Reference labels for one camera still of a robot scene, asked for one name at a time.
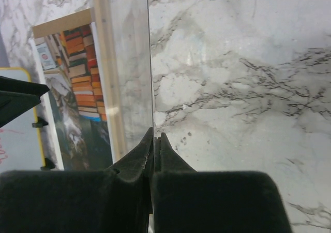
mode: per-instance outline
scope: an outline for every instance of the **stack of books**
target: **stack of books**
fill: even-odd
[[[64,31],[69,54],[69,77],[79,114],[106,121],[103,94],[90,25]]]

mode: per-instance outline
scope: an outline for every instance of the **small whiteboard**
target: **small whiteboard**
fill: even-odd
[[[0,68],[0,76],[30,81],[22,68]],[[32,128],[37,122],[36,108],[23,113],[0,128],[0,173],[9,170],[40,170],[44,156],[40,132]]]

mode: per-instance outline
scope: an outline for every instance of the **marble surface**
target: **marble surface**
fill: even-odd
[[[10,65],[33,74],[31,26],[89,1],[2,0],[0,32]],[[330,5],[149,0],[158,133],[166,132],[197,170],[267,172],[297,233],[331,230]],[[118,17],[130,23],[139,15],[126,11],[134,14]],[[134,51],[130,38],[123,42],[122,50]],[[139,77],[140,68],[129,76]]]

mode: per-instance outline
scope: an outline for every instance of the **brown cardboard edge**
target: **brown cardboard edge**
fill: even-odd
[[[36,25],[32,27],[32,31],[35,38],[40,38],[91,23],[91,9],[85,9],[50,22]]]

